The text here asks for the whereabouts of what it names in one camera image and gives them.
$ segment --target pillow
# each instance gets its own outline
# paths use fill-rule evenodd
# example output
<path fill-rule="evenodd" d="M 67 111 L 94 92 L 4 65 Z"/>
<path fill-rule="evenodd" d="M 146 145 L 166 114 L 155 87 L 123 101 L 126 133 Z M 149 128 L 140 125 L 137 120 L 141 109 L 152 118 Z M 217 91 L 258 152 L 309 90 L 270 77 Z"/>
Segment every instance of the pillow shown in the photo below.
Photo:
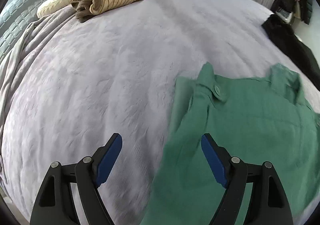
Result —
<path fill-rule="evenodd" d="M 70 2 L 71 0 L 46 0 L 39 6 L 37 10 L 37 16 L 40 19 L 43 16 L 52 14 L 63 7 L 66 7 L 70 4 Z"/>

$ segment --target green shirt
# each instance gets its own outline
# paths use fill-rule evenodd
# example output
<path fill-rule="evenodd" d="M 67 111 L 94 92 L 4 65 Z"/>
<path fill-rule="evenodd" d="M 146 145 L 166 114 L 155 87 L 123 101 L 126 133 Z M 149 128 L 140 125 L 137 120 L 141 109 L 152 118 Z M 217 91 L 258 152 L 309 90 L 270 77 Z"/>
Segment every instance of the green shirt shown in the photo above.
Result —
<path fill-rule="evenodd" d="M 266 78 L 228 79 L 206 63 L 197 80 L 178 77 L 161 165 L 141 225 L 208 225 L 224 193 L 201 150 L 210 133 L 231 156 L 261 165 L 270 161 L 292 215 L 318 193 L 318 115 L 304 98 L 299 74 L 278 64 Z M 243 224 L 247 184 L 236 224 Z"/>

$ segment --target bed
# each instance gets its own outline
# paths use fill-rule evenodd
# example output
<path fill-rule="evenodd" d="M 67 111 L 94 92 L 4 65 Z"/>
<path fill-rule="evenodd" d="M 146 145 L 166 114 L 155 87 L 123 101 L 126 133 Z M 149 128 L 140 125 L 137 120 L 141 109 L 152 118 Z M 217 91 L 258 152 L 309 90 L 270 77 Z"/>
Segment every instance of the bed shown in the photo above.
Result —
<path fill-rule="evenodd" d="M 282 63 L 301 74 L 320 112 L 320 93 L 267 37 L 271 11 L 251 0 L 143 0 L 80 23 L 67 6 L 28 25 L 5 101 L 1 187 L 30 219 L 53 161 L 78 162 L 114 132 L 123 149 L 99 188 L 115 224 L 139 224 L 167 138 L 177 76 L 205 62 L 229 78 L 266 75 Z M 18 36 L 7 52 L 17 44 Z M 81 224 L 86 219 L 76 187 Z M 294 215 L 303 224 L 316 197 Z"/>

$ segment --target bedspread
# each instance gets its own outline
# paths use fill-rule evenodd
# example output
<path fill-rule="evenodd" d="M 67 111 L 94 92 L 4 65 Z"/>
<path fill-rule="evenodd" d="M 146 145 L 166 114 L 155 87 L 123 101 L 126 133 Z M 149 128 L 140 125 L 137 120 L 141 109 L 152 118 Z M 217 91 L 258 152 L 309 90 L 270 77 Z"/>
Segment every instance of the bedspread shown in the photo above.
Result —
<path fill-rule="evenodd" d="M 228 78 L 263 77 L 278 62 L 301 74 L 261 28 L 270 14 L 251 0 L 143 0 L 82 24 L 71 6 L 48 16 L 30 33 L 6 97 L 1 186 L 30 219 L 50 163 L 76 163 L 117 132 L 123 148 L 99 192 L 115 224 L 139 224 L 178 75 L 195 78 L 207 61 Z M 319 92 L 301 78 L 320 112 Z"/>

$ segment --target shirt button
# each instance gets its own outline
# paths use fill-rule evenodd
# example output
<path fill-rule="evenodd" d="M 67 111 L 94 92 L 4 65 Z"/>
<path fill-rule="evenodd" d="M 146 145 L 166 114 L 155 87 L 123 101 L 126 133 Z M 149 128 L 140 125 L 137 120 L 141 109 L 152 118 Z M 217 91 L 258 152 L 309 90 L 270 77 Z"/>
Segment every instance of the shirt button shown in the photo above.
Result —
<path fill-rule="evenodd" d="M 216 94 L 217 94 L 218 96 L 220 96 L 220 88 L 219 88 L 219 86 L 215 85 L 215 86 L 214 86 L 214 91 L 216 92 Z"/>

